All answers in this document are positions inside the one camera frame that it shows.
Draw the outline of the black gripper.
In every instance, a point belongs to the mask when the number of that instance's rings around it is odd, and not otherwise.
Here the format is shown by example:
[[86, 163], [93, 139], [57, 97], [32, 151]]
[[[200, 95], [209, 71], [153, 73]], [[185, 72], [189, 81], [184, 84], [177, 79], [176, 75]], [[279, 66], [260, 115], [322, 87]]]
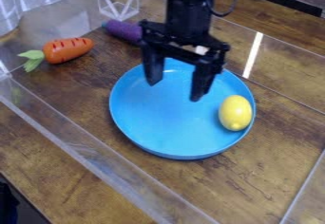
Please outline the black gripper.
[[139, 22], [141, 63], [145, 81], [155, 85], [163, 79], [164, 58], [171, 57], [193, 66], [191, 75], [189, 100], [197, 102], [209, 92], [212, 80], [221, 72], [221, 60], [193, 60], [193, 55], [183, 46], [203, 46], [212, 55], [228, 51], [229, 46], [209, 35], [212, 16], [223, 17], [229, 10], [212, 10], [213, 0], [165, 0], [164, 22]]

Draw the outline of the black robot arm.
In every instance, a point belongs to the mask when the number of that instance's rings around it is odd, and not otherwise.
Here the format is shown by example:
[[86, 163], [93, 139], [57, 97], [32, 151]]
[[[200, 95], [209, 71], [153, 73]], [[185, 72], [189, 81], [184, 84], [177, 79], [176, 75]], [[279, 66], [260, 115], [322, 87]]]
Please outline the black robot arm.
[[139, 40], [145, 81], [163, 79], [164, 59], [193, 66], [189, 100], [197, 102], [208, 93], [212, 79], [221, 72], [229, 45], [209, 35], [212, 0], [167, 0], [163, 23], [141, 20]]

